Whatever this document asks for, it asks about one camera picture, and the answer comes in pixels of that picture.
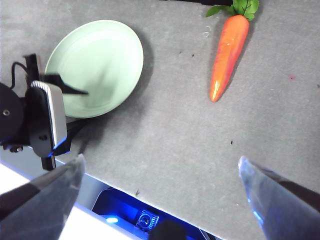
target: plate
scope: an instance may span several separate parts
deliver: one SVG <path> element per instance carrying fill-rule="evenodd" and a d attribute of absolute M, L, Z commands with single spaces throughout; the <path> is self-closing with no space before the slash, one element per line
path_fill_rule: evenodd
<path fill-rule="evenodd" d="M 64 94 L 65 114 L 92 118 L 118 107 L 137 85 L 144 53 L 137 34 L 114 20 L 89 22 L 69 33 L 53 50 L 46 74 L 88 95 Z"/>

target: carrot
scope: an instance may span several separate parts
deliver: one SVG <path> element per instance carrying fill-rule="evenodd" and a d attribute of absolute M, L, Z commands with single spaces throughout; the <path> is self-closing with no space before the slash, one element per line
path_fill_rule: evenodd
<path fill-rule="evenodd" d="M 217 54 L 212 67 L 210 100 L 216 102 L 225 91 L 234 66 L 245 44 L 249 21 L 255 16 L 259 6 L 258 0 L 233 0 L 231 6 L 213 6 L 207 17 L 225 10 L 232 16 L 223 26 Z"/>

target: blue light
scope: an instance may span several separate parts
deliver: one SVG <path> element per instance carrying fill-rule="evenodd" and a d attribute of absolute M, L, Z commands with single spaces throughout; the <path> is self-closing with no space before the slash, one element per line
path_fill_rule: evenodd
<path fill-rule="evenodd" d="M 106 222 L 109 223 L 109 224 L 115 224 L 115 223 L 118 222 L 118 218 L 116 218 L 116 217 L 108 217 L 106 219 Z"/>
<path fill-rule="evenodd" d="M 258 219 L 259 223 L 262 225 L 264 224 L 264 220 L 261 218 L 261 216 L 259 215 L 259 213 L 257 213 L 256 211 L 253 211 L 253 214 L 255 215 L 255 217 Z"/>

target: gray table surface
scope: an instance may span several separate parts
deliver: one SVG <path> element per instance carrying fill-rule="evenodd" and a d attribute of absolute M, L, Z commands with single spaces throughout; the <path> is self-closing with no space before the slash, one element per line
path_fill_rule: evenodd
<path fill-rule="evenodd" d="M 74 139 L 86 171 L 228 240 L 264 239 L 238 176 L 246 155 L 320 192 L 320 1 L 261 1 L 221 100 L 208 89 L 225 14 L 158 0 L 2 0 L 1 81 L 37 53 L 100 19 L 129 25 L 144 66 L 130 97 Z M 24 94 L 21 81 L 15 88 Z"/>

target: carrot leaves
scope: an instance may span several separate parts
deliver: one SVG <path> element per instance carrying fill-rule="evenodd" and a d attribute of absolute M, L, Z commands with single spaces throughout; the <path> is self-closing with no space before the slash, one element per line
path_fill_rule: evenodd
<path fill-rule="evenodd" d="M 255 18 L 255 13 L 259 7 L 259 0 L 233 0 L 233 4 L 231 6 L 221 6 L 216 5 L 211 7 L 206 13 L 206 17 L 215 15 L 223 10 L 230 14 L 234 15 L 243 15 L 249 21 Z"/>

